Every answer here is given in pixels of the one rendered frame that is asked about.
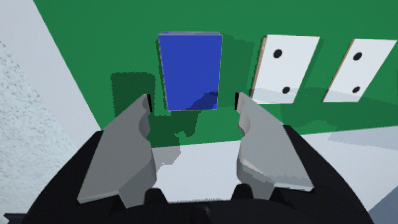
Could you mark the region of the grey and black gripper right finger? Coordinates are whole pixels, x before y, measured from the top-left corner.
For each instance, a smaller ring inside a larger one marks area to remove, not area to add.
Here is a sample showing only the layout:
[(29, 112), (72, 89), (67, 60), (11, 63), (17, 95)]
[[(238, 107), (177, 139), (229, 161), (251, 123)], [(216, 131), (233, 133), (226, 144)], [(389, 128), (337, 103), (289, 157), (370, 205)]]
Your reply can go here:
[(374, 224), (352, 188), (290, 125), (284, 125), (243, 92), (236, 175), (254, 198), (286, 205), (317, 224)]

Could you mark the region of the green felt mat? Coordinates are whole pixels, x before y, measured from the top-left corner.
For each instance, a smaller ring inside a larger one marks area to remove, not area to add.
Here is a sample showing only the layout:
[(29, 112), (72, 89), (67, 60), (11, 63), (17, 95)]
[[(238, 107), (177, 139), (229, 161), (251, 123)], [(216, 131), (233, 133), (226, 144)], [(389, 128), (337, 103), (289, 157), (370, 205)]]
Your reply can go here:
[[(259, 104), (299, 135), (398, 126), (398, 0), (33, 0), (103, 130), (150, 94), (152, 148), (239, 141), (263, 37), (320, 37), (293, 103)], [(158, 33), (220, 32), (217, 110), (168, 111)], [(353, 39), (397, 40), (358, 102), (322, 102)]]

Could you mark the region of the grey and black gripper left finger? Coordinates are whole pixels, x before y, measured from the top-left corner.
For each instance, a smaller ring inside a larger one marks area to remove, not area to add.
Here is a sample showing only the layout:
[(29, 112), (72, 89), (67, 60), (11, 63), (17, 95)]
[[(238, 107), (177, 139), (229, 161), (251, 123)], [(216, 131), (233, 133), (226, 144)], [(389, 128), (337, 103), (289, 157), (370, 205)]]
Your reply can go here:
[(97, 224), (143, 205), (157, 181), (143, 94), (103, 130), (96, 131), (45, 186), (21, 224)]

